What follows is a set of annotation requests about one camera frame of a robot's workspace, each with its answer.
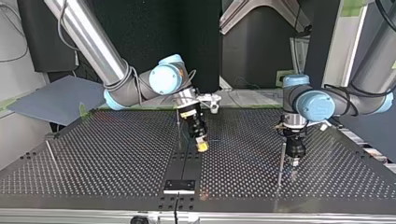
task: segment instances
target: light blue joint cover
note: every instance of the light blue joint cover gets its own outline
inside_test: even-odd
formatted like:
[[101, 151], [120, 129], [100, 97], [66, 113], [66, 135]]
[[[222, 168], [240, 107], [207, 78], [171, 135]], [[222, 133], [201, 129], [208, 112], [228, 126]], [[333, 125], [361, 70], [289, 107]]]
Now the light blue joint cover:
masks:
[[126, 109], [128, 107], [123, 106], [123, 105], [119, 105], [119, 103], [117, 103], [113, 97], [111, 97], [110, 92], [108, 92], [108, 90], [105, 90], [103, 92], [103, 95], [105, 96], [106, 99], [106, 104], [108, 105], [108, 107], [110, 107], [113, 110], [122, 110], [122, 109]]
[[393, 92], [391, 92], [385, 97], [384, 104], [382, 104], [381, 107], [379, 107], [375, 112], [373, 112], [373, 114], [384, 113], [388, 111], [392, 106], [392, 101], [393, 101]]
[[326, 92], [307, 91], [297, 98], [295, 108], [305, 119], [319, 122], [334, 114], [335, 103]]
[[183, 78], [178, 68], [174, 65], [160, 64], [151, 70], [148, 81], [155, 92], [165, 95], [176, 91], [180, 87]]
[[288, 75], [283, 78], [283, 88], [298, 86], [298, 85], [308, 85], [309, 76], [307, 75]]
[[184, 63], [179, 54], [174, 54], [172, 56], [166, 57], [158, 62], [158, 64], [165, 63]]

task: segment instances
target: gray panel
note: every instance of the gray panel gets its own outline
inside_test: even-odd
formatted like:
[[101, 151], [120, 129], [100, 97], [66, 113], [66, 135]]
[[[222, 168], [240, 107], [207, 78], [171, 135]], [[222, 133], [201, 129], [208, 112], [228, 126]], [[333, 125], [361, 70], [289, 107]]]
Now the gray panel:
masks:
[[86, 111], [105, 102], [103, 86], [77, 77], [64, 77], [27, 95], [8, 107], [16, 113], [69, 125], [80, 114], [80, 105]]

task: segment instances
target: perforated metal table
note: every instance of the perforated metal table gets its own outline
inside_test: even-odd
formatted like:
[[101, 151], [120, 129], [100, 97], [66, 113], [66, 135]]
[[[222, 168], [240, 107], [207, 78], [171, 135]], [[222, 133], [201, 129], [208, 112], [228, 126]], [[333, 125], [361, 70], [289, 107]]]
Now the perforated metal table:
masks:
[[[0, 172], [0, 220], [22, 208], [396, 215], [395, 174], [333, 127], [308, 130], [307, 155], [286, 164], [279, 188], [280, 114], [205, 113], [210, 149], [200, 154], [175, 111], [97, 111]], [[163, 194], [170, 179], [194, 180], [195, 194]]]

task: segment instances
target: black backdrop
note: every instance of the black backdrop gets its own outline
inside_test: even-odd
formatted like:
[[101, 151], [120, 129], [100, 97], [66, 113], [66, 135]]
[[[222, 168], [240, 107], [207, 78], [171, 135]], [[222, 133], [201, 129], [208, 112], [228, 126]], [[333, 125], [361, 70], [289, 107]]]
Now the black backdrop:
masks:
[[[89, 3], [121, 57], [138, 72], [153, 68], [163, 57], [179, 53], [189, 70], [197, 70], [192, 81], [195, 87], [201, 92], [219, 88], [221, 0], [91, 0]], [[53, 41], [59, 40], [55, 18], [43, 13], [49, 9], [42, 0], [19, 0], [19, 7], [35, 70], [49, 72], [51, 81], [69, 74], [64, 71], [73, 68], [74, 53], [59, 41]]]

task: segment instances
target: robotic arm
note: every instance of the robotic arm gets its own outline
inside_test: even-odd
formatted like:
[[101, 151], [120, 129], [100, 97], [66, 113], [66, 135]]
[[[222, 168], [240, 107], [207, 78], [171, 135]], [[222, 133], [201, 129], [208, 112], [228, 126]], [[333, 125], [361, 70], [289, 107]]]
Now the robotic arm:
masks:
[[[396, 6], [389, 17], [396, 21]], [[386, 112], [392, 106], [396, 80], [396, 33], [383, 24], [357, 73], [344, 87], [324, 85], [313, 89], [306, 75], [284, 78], [283, 135], [287, 138], [286, 153], [294, 163], [305, 154], [303, 139], [306, 127], [331, 116], [359, 116]]]
[[154, 69], [138, 75], [117, 53], [84, 0], [45, 0], [45, 3], [103, 80], [108, 106], [120, 110], [159, 95], [173, 95], [198, 150], [208, 149], [200, 102], [210, 102], [211, 112], [217, 113], [220, 98], [215, 94], [198, 95], [179, 55], [162, 59]]

